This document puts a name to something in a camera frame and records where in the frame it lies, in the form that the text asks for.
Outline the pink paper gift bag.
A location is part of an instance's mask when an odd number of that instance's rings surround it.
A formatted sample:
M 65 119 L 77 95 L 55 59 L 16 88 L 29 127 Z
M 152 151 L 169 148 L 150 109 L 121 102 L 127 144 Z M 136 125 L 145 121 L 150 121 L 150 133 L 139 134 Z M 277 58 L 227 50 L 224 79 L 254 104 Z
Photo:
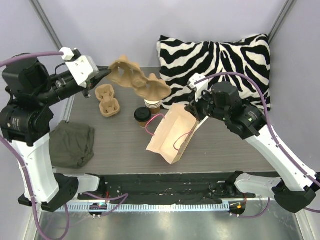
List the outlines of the pink paper gift bag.
M 181 159 L 198 125 L 185 105 L 175 103 L 163 116 L 146 150 L 161 155 L 172 165 Z

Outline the black plastic cup lid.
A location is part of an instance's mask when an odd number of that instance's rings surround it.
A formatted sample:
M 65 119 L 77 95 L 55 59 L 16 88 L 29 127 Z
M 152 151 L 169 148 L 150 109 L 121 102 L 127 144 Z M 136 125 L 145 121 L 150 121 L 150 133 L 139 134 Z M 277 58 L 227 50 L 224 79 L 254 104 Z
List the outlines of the black plastic cup lid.
M 152 112 L 147 107 L 139 107 L 134 112 L 134 119 L 139 123 L 148 122 L 152 117 Z

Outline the single brown paper cup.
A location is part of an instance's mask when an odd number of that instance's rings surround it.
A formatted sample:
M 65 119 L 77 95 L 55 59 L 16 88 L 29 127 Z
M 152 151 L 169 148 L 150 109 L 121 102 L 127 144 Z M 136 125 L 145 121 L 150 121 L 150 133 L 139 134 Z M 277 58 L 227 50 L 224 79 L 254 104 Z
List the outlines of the single brown paper cup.
M 149 118 L 139 118 L 139 119 L 137 119 L 136 121 L 138 122 L 138 124 L 139 124 L 139 126 L 141 127 L 141 128 L 145 128 L 146 127 L 146 125 L 147 125 L 147 123 L 149 122 L 151 120 L 151 118 L 149 117 Z

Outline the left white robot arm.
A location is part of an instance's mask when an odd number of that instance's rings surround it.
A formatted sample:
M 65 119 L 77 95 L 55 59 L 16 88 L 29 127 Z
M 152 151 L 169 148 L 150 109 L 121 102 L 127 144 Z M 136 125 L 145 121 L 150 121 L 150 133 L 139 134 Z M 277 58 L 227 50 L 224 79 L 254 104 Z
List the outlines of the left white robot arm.
M 24 182 L 24 193 L 18 203 L 34 207 L 40 204 L 47 212 L 55 212 L 79 194 L 89 192 L 100 200 L 107 192 L 104 178 L 96 174 L 64 175 L 55 173 L 50 158 L 50 121 L 54 114 L 51 106 L 90 90 L 110 70 L 97 66 L 76 49 L 64 61 L 75 66 L 84 80 L 78 83 L 71 70 L 49 74 L 39 61 L 50 52 L 22 53 L 1 63 L 2 78 L 10 99 L 0 113 L 1 141 L 17 158 Z

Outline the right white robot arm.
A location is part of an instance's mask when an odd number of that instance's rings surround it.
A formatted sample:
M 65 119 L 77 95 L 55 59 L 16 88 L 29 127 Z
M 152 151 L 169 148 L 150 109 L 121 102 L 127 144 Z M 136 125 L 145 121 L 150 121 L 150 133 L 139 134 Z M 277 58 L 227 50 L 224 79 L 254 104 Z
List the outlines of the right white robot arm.
M 229 82 L 211 90 L 196 91 L 184 108 L 199 122 L 206 117 L 224 122 L 227 129 L 253 146 L 271 164 L 278 177 L 263 177 L 235 171 L 226 181 L 226 193 L 233 198 L 255 194 L 274 199 L 283 209 L 297 213 L 306 208 L 320 189 L 320 176 L 299 160 L 267 125 L 265 115 L 240 98 Z

